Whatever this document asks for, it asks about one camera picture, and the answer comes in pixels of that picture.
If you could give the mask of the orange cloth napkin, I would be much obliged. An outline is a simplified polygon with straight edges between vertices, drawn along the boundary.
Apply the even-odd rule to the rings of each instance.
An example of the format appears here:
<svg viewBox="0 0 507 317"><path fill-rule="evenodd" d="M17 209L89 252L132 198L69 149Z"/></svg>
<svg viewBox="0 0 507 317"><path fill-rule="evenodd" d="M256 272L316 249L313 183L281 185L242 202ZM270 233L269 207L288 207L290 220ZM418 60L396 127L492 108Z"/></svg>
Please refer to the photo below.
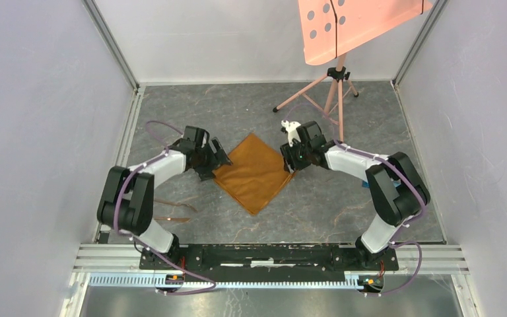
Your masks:
<svg viewBox="0 0 507 317"><path fill-rule="evenodd" d="M283 157L254 133L244 138L228 157L232 164L214 171L215 182L253 216L294 177L285 170Z"/></svg>

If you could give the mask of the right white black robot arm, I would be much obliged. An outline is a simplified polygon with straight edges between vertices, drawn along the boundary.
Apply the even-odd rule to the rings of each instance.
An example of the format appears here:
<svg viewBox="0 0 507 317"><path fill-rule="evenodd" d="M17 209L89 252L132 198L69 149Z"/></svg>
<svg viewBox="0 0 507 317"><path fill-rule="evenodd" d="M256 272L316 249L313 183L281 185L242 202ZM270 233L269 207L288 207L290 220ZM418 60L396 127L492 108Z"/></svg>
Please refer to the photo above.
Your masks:
<svg viewBox="0 0 507 317"><path fill-rule="evenodd" d="M287 135L287 142L280 147L285 171L318 166L367 183L376 216L355 242L355 262L362 269L374 268L392 246L397 231L418 217L431 200L411 159L402 152L372 154L337 140L328 141L315 121L283 120L281 131Z"/></svg>

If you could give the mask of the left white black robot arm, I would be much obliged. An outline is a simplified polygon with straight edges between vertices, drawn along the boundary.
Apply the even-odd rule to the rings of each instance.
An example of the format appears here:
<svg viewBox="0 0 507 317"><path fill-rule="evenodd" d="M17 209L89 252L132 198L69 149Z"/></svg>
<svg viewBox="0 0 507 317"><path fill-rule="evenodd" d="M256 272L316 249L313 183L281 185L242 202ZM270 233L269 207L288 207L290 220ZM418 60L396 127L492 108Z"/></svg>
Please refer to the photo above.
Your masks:
<svg viewBox="0 0 507 317"><path fill-rule="evenodd" d="M114 166L106 177L97 208L97 220L156 251L165 269L181 260L178 237L153 219L154 191L170 178L194 170L200 180L232 161L216 137L205 129L186 126L183 135L159 155L130 167Z"/></svg>

